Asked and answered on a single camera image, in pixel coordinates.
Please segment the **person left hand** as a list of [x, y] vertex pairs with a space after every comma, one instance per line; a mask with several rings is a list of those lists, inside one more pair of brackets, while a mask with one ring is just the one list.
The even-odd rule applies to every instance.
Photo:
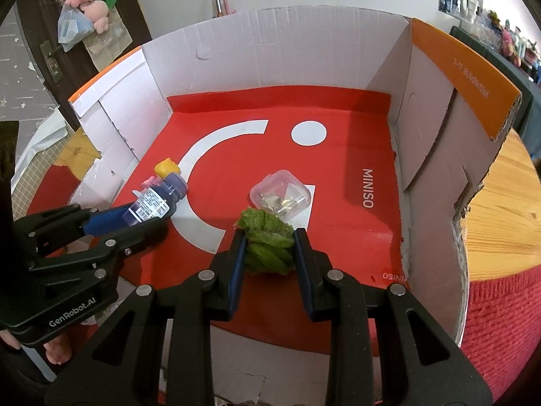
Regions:
[[[21, 349], [22, 345], [11, 335], [8, 330], [2, 330], [0, 332], [1, 339], [14, 349]], [[46, 351], [46, 357], [53, 365], [62, 365], [68, 362], [72, 357], [72, 347], [68, 335], [60, 334], [56, 338], [47, 342], [44, 345]]]

